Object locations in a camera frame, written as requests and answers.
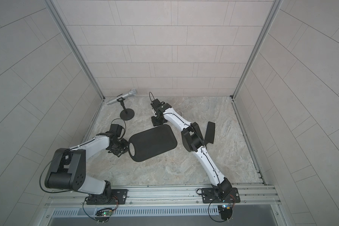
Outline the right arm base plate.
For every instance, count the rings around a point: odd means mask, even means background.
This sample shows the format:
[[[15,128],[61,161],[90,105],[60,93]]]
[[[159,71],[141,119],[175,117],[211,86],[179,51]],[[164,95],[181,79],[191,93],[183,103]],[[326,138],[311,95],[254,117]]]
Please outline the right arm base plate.
[[[214,188],[199,188],[196,193],[202,198],[202,202],[206,204],[210,203],[240,203],[240,197],[237,188],[233,187],[229,194],[224,198],[218,196]]]

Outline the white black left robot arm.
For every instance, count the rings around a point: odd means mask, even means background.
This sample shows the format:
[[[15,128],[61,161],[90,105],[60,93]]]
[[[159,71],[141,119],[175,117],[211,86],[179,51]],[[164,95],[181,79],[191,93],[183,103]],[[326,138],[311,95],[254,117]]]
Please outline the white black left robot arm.
[[[109,181],[93,178],[86,173],[87,160],[104,149],[121,156],[129,151],[129,142],[107,132],[97,134],[78,146],[58,149],[47,165],[45,187],[88,194],[85,200],[87,205],[125,204],[127,189],[113,190]]]

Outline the black cutting board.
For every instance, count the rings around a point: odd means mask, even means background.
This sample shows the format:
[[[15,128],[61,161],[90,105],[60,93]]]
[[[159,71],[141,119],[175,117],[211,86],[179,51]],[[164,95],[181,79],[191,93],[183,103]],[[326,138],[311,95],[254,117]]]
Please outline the black cutting board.
[[[178,142],[169,125],[161,125],[130,137],[134,154],[130,153],[135,162],[143,162],[177,147]]]

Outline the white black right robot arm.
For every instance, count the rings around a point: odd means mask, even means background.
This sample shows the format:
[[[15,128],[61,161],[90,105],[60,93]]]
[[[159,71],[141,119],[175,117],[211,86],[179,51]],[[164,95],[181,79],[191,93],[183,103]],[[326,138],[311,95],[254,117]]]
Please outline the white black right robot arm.
[[[210,157],[206,145],[213,143],[213,141],[207,141],[201,133],[200,127],[196,122],[189,122],[180,116],[174,108],[168,103],[161,102],[155,99],[151,102],[154,116],[152,121],[154,125],[162,125],[165,122],[172,123],[180,132],[182,137],[182,143],[185,149],[193,153],[204,170],[206,171],[211,186],[214,189],[214,196],[221,202],[226,202],[229,199],[236,203],[235,194],[229,180],[216,166],[212,158]]]

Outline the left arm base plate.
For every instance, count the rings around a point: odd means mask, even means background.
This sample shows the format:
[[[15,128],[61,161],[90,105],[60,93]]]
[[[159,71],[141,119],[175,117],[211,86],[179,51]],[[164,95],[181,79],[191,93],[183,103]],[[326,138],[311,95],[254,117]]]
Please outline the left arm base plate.
[[[128,191],[128,189],[105,189],[100,195],[90,194],[85,202],[87,205],[125,204]]]

